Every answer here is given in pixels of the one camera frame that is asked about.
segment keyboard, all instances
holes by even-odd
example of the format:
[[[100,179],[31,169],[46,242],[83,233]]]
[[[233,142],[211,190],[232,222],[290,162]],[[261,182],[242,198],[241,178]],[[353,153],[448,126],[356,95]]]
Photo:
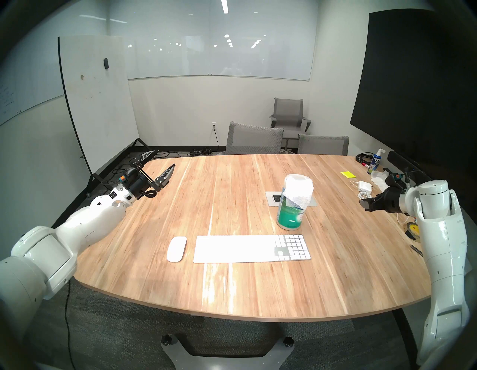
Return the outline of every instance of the keyboard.
[[[201,235],[194,263],[227,264],[310,260],[303,235]]]

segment white mouse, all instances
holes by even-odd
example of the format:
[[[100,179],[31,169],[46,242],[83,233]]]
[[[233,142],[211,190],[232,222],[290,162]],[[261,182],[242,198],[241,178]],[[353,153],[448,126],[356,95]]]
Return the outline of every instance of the white mouse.
[[[179,262],[184,255],[187,238],[185,236],[175,236],[172,238],[167,249],[167,260],[169,262]]]

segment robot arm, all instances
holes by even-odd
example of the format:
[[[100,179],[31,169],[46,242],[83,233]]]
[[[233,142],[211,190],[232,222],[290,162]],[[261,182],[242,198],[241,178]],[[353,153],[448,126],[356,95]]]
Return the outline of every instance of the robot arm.
[[[407,189],[389,187],[360,204],[366,211],[385,210],[416,218],[431,278],[431,310],[417,355],[422,365],[437,348],[456,338],[469,320],[464,297],[467,235],[457,196],[447,181],[434,180]]]
[[[19,338],[41,300],[53,297],[71,279],[77,257],[107,236],[122,221],[127,207],[143,196],[153,198],[168,184],[174,164],[152,180],[142,170],[144,162],[133,159],[133,167],[124,171],[120,185],[108,195],[96,197],[56,229],[33,228],[14,245],[11,256],[0,261],[0,309]]]

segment wood grain surface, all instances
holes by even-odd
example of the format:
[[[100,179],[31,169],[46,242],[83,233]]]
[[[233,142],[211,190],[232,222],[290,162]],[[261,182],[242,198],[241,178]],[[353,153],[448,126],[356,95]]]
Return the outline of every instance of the wood grain surface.
[[[406,306],[430,296],[422,257],[395,214],[365,212],[353,180],[369,181],[351,156],[240,155],[153,160],[155,178],[176,164],[169,185],[143,197],[106,238],[78,258],[75,278],[121,299],[194,315],[259,321],[350,318]],[[313,180],[317,207],[298,231],[276,224],[266,191],[287,174]],[[373,190],[373,196],[379,193]],[[311,260],[195,264],[197,235],[299,233]],[[174,236],[186,236],[183,259],[168,262]]]

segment whiteboard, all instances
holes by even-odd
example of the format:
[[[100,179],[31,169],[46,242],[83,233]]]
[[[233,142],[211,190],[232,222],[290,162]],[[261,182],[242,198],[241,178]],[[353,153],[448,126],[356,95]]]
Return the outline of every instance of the whiteboard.
[[[123,39],[58,39],[64,93],[91,173],[139,137],[126,77]],[[109,68],[105,69],[103,59]]]
[[[12,49],[0,66],[0,125],[28,108],[63,95],[58,36],[106,34],[106,13],[104,2],[78,1],[45,19]],[[91,14],[96,18],[84,17]]]
[[[221,0],[111,1],[110,16],[121,22],[111,22],[110,34],[124,38],[128,78],[212,74],[310,79],[317,0],[227,4],[224,14]]]

